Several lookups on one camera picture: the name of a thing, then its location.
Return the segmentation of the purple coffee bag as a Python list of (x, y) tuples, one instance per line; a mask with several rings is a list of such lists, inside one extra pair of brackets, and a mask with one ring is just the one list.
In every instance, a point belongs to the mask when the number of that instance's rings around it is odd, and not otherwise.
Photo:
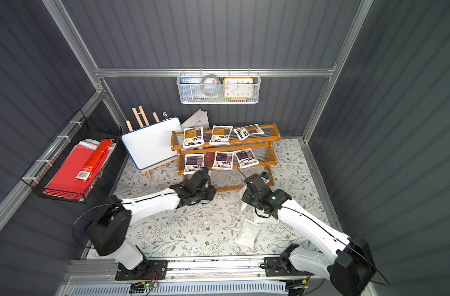
[(234, 155), (237, 158), (238, 168), (249, 168), (259, 164), (259, 160), (251, 148), (236, 150)]
[(233, 152), (215, 152), (215, 158), (212, 168), (214, 170), (232, 170), (234, 165)]
[(193, 175), (202, 171), (205, 163), (205, 154), (187, 154), (185, 156), (184, 175)]

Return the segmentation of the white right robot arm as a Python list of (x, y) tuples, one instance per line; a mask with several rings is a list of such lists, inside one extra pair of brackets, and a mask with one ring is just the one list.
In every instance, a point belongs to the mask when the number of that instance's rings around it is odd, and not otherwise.
[(291, 195), (273, 191), (261, 175), (244, 180), (242, 201), (303, 234), (316, 247), (312, 252), (298, 244), (280, 254), (280, 265), (289, 275), (309, 272), (330, 281), (343, 296), (359, 296), (377, 272), (371, 249), (363, 238), (349, 235), (323, 223), (307, 212)]

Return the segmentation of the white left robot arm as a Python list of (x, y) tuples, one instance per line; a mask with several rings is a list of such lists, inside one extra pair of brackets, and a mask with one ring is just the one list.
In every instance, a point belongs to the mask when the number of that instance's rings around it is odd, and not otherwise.
[(212, 201), (215, 194), (209, 170), (201, 168), (189, 179), (154, 194), (121, 200), (112, 196), (113, 203), (87, 223), (85, 232), (100, 256), (111, 256), (133, 271), (147, 259), (127, 238), (131, 225), (161, 212)]

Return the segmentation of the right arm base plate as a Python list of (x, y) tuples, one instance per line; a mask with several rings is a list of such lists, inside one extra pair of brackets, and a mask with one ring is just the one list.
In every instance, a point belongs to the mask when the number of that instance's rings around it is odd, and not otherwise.
[(290, 244), (278, 257), (265, 257), (260, 268), (264, 269), (267, 277), (279, 276), (313, 276), (307, 271), (298, 271), (290, 262), (291, 252), (298, 247), (298, 244)]

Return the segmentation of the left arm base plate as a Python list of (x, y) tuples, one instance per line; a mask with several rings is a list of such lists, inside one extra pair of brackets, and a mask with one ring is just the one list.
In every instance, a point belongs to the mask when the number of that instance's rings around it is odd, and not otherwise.
[(168, 269), (167, 260), (144, 259), (133, 270), (128, 270), (123, 264), (118, 263), (115, 276), (116, 281), (153, 281), (165, 279)]

